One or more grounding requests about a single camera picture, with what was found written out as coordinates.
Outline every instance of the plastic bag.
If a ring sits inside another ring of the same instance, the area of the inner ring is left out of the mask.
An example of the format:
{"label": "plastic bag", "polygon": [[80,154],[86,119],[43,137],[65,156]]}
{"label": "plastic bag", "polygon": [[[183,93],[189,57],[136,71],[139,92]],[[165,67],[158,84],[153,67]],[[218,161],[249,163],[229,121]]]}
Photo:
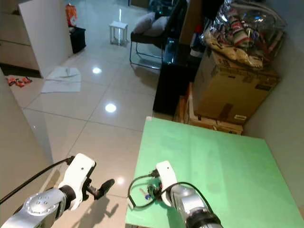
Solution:
{"label": "plastic bag", "polygon": [[263,4],[226,0],[201,38],[231,60],[263,68],[279,51],[285,26],[285,21]]}
{"label": "plastic bag", "polygon": [[71,4],[66,5],[66,19],[69,26],[76,26],[77,11],[75,6]]}

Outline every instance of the white paper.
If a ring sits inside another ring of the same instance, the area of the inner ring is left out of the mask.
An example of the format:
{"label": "white paper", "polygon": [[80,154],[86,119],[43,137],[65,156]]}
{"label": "white paper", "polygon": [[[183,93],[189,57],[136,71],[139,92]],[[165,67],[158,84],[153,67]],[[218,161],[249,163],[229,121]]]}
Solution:
{"label": "white paper", "polygon": [[81,74],[77,68],[59,66],[47,76],[46,80],[81,82]]}
{"label": "white paper", "polygon": [[56,93],[56,92],[80,92],[80,82],[64,82],[47,80],[42,88],[42,93]]}

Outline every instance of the black chair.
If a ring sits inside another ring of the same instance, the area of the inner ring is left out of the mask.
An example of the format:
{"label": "black chair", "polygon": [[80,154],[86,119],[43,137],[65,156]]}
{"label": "black chair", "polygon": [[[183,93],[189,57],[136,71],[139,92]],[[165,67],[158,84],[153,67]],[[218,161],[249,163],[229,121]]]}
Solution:
{"label": "black chair", "polygon": [[[131,33],[131,45],[130,45],[130,63],[131,64],[139,65],[139,66],[142,66],[142,67],[144,66],[144,67],[148,67],[148,68],[158,69],[158,70],[160,69],[157,66],[132,62],[132,43],[136,42],[136,49],[135,49],[136,54],[145,55],[145,56],[154,57],[154,58],[159,58],[159,59],[162,60],[162,50],[165,48],[167,38],[168,38],[168,36],[171,32],[171,29],[172,29],[174,23],[176,22],[181,10],[184,7],[187,7],[186,0],[178,0],[178,2],[174,6],[174,9],[172,10],[172,13],[171,13],[171,15],[168,19],[168,23],[166,25],[166,28],[165,28],[164,32],[158,37],[149,37],[149,36],[145,36],[144,34],[136,34],[136,33],[133,33],[133,32]],[[155,46],[157,46],[161,49],[161,56],[149,55],[149,54],[139,52],[137,50],[138,43],[154,44]]]}

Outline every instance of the white wall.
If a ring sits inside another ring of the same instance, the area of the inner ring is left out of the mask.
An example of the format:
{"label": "white wall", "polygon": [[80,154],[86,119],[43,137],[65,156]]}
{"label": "white wall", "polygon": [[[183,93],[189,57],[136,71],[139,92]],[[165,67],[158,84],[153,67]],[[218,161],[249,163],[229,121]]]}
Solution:
{"label": "white wall", "polygon": [[63,0],[29,0],[19,4],[43,77],[72,55]]}
{"label": "white wall", "polygon": [[264,138],[298,206],[304,205],[304,1],[269,0],[288,23],[287,38],[273,67],[281,83],[245,125]]}
{"label": "white wall", "polygon": [[[51,164],[17,105],[0,69],[0,198]],[[37,193],[49,172],[33,181],[0,206],[0,226]]]}

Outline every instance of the black bin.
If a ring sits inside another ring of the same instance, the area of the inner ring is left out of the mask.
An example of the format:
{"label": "black bin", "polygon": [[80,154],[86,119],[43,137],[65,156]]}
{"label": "black bin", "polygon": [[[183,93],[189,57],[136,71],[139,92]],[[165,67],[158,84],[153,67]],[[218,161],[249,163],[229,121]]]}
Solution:
{"label": "black bin", "polygon": [[70,32],[71,43],[73,53],[77,53],[86,47],[86,38],[85,38],[85,29],[84,28],[75,28],[72,32]]}

